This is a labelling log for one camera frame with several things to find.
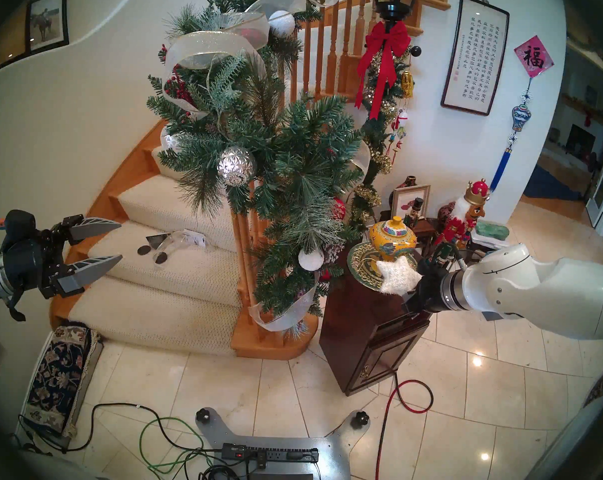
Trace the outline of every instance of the blue tassel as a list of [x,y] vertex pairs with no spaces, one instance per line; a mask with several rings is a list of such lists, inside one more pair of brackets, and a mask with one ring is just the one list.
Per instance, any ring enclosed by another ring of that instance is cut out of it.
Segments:
[[506,163],[508,163],[508,159],[510,158],[510,151],[504,151],[502,155],[502,161],[499,162],[499,167],[497,167],[497,171],[495,172],[495,177],[493,177],[493,181],[490,183],[490,191],[494,191],[497,189],[497,184],[501,179],[501,176],[504,175],[504,170],[506,169]]

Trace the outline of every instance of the yellow ginger jar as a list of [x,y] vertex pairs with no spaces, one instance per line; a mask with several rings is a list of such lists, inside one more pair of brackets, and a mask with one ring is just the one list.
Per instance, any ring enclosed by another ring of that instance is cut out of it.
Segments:
[[369,231],[370,242],[384,261],[395,261],[403,250],[417,245],[415,233],[399,216],[375,223]]

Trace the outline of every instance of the green cable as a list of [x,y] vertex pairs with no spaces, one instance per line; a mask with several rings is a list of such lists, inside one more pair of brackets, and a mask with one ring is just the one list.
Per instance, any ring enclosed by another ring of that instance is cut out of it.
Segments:
[[[177,465],[182,465],[184,463],[186,463],[187,461],[190,461],[191,459],[193,459],[192,457],[182,460],[182,457],[184,455],[188,455],[190,453],[194,453],[195,456],[200,456],[202,455],[201,453],[197,452],[196,450],[183,450],[179,456],[177,456],[177,459],[173,462],[170,463],[161,463],[159,465],[153,465],[148,459],[146,459],[146,457],[144,456],[144,452],[142,450],[142,439],[144,437],[144,432],[146,431],[146,429],[151,426],[152,424],[154,424],[155,422],[158,422],[160,420],[175,420],[180,422],[181,424],[184,424],[188,430],[190,430],[194,435],[197,436],[197,438],[199,439],[199,442],[201,443],[200,448],[203,449],[204,448],[204,439],[202,439],[201,435],[199,435],[195,430],[193,430],[191,428],[191,426],[186,423],[185,421],[179,419],[179,418],[173,418],[173,417],[164,417],[164,418],[160,418],[157,419],[155,418],[153,421],[146,423],[146,426],[143,428],[143,430],[141,430],[141,433],[139,434],[139,454],[141,455],[141,459],[143,459],[144,463],[146,463],[146,468],[148,468],[154,475],[155,477],[157,477],[159,480],[161,480],[160,476],[157,475],[157,473],[161,473],[162,475],[167,475],[170,472],[173,471],[173,469],[177,466]],[[211,461],[210,457],[205,456],[206,458],[206,463],[208,463],[208,466],[213,466],[213,462]],[[167,471],[162,471],[160,470],[160,468],[162,467],[170,467]]]

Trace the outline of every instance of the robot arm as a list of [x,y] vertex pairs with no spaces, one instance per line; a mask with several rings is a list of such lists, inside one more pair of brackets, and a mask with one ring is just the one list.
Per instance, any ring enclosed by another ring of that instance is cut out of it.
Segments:
[[64,244],[73,246],[83,239],[121,227],[104,218],[74,215],[48,230],[35,228],[35,217],[11,210],[3,221],[6,237],[0,244],[0,299],[17,321],[25,316],[16,305],[24,292],[38,288],[46,299],[59,294],[65,298],[84,292],[87,286],[115,266],[122,255],[87,258],[64,264]]
[[426,271],[407,306],[496,312],[573,339],[603,339],[603,265],[569,258],[540,263],[518,244],[466,270]]

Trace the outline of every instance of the staircase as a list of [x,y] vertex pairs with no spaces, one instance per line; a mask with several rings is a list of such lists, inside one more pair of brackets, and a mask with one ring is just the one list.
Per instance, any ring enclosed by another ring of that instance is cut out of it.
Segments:
[[[410,35],[423,32],[422,6],[450,8],[448,0],[417,0],[405,20]],[[285,101],[295,101],[301,90],[354,101],[364,36],[376,21],[371,0],[344,0],[324,9],[318,22],[306,24],[299,32],[303,53],[285,78]],[[86,213],[116,220],[122,227],[73,246],[66,263],[113,254],[123,259],[81,296],[53,299],[50,325],[57,327],[62,319],[80,321],[109,339],[168,350],[297,357],[317,330],[316,317],[306,315],[309,333],[293,340],[257,326],[247,311],[255,302],[257,272],[244,252],[266,240],[267,224],[254,211],[234,215],[225,198],[214,219],[193,216],[177,187],[181,174],[159,161],[162,127],[162,122],[157,124],[129,154]],[[147,236],[182,229],[204,234],[207,247],[171,251],[161,265],[153,263],[151,253],[138,255]]]

